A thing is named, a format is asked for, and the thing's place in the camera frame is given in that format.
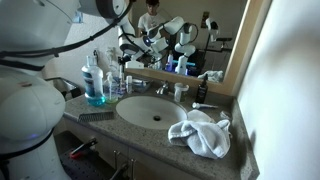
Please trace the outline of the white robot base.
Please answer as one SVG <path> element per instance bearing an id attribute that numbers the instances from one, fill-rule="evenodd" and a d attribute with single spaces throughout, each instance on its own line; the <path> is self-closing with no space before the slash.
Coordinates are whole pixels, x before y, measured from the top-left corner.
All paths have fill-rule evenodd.
<path id="1" fill-rule="evenodd" d="M 53 137 L 64 109 L 64 97 L 45 80 L 1 69 L 0 180 L 70 180 Z"/>

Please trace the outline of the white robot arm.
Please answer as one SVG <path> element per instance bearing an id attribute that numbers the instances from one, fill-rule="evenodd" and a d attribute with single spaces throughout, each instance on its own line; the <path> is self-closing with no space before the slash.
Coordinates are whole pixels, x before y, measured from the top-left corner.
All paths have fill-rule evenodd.
<path id="1" fill-rule="evenodd" d="M 39 71 L 53 57 L 76 49 L 120 26 L 135 0 L 0 0 L 0 66 Z M 108 26 L 84 40 L 65 39 L 78 12 Z"/>

